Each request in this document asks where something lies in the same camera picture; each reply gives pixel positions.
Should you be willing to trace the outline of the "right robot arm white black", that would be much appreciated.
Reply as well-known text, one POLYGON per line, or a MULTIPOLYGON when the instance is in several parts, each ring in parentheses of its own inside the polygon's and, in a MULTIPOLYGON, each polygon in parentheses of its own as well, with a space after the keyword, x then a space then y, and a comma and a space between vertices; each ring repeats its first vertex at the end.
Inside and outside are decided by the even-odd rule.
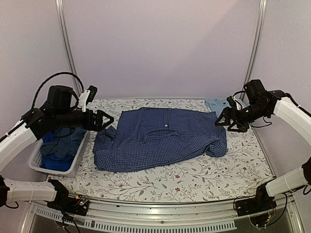
MULTIPOLYGON (((311 115, 289 93, 281 90, 268 91, 259 79, 247 82, 242 93, 247 96, 249 105, 240 108, 233 97, 229 96, 229 106, 220 113, 216 126, 226 126, 228 131, 244 133, 257 119, 275 117, 281 125, 287 126, 286 130, 276 130, 272 134, 278 137, 274 140, 277 146, 311 144, 311 115)), ((256 212, 261 212, 275 196, 294 192, 310 184, 311 161, 307 160, 297 168, 291 166, 287 173, 257 187, 251 207, 256 212)))

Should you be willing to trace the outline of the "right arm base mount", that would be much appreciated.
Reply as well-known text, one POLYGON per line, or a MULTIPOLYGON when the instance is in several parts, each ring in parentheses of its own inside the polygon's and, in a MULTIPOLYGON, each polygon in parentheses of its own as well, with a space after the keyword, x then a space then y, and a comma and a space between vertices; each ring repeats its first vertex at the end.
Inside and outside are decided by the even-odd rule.
POLYGON ((266 194, 258 194, 255 197, 238 196, 233 201, 233 209, 238 216, 256 214, 276 208, 276 201, 266 194))

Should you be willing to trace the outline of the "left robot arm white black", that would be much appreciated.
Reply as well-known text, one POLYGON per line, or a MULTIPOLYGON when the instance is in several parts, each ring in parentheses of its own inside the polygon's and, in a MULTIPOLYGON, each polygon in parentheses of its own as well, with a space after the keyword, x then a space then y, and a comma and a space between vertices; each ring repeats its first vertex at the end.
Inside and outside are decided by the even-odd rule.
MULTIPOLYGON (((114 122, 114 118, 102 110, 87 109, 97 88, 90 86, 77 95, 71 87, 55 85, 49 88, 47 100, 40 108, 32 102, 15 126, 0 139, 0 167, 4 169, 20 152, 42 139, 47 133, 61 129, 81 128, 99 132, 114 122)), ((57 180, 46 182, 20 182, 1 177, 0 205, 20 201, 45 201, 58 210, 72 207, 68 190, 57 180)))

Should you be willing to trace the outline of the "light blue t-shirt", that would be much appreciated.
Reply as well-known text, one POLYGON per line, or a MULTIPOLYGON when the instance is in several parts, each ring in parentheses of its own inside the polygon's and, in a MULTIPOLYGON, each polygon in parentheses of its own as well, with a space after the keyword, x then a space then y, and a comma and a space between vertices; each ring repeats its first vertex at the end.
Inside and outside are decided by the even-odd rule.
MULTIPOLYGON (((242 108, 246 107, 246 105, 241 99, 234 97, 233 100, 238 110, 241 110, 242 108)), ((225 108, 227 107, 231 108, 231 105, 229 104, 226 98, 205 99, 205 105, 211 112, 215 112, 218 117, 225 108)))

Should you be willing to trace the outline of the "dark blue checkered shirt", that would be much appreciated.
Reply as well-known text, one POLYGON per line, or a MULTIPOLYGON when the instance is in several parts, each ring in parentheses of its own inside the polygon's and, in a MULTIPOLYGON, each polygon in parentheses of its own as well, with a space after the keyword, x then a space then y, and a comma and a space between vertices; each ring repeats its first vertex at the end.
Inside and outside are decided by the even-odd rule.
POLYGON ((206 154, 222 157, 227 139, 214 112, 173 108, 123 111, 117 127, 97 133, 93 153, 98 170, 136 172, 206 154))

